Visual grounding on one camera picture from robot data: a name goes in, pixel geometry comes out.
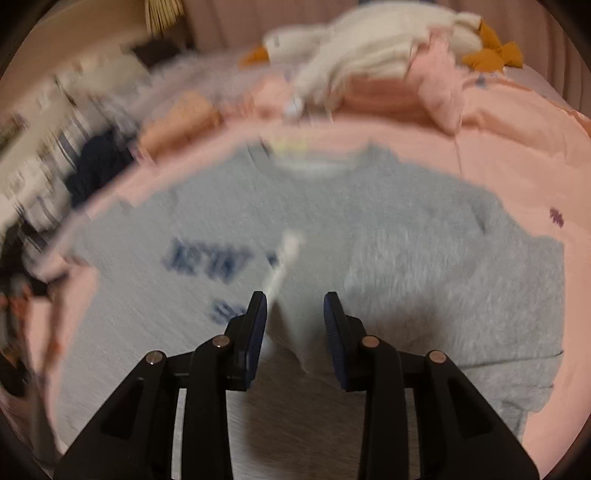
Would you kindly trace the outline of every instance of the pink bedsheet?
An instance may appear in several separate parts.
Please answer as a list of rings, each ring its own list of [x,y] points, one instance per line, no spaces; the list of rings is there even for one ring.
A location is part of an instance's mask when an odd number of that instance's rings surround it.
[[[530,234],[552,236],[565,246],[564,360],[550,401],[528,419],[523,439],[543,476],[571,445],[591,410],[591,121],[503,78],[474,76],[464,94],[462,130],[455,137],[412,124],[346,116],[314,125],[229,122],[158,165],[142,161],[97,195],[85,212],[69,219],[38,273],[69,267],[62,252],[89,217],[121,200],[138,205],[153,192],[223,161],[247,141],[296,141],[330,152],[359,149],[370,141],[384,145],[402,161],[496,193]],[[83,282],[78,288],[85,288]]]

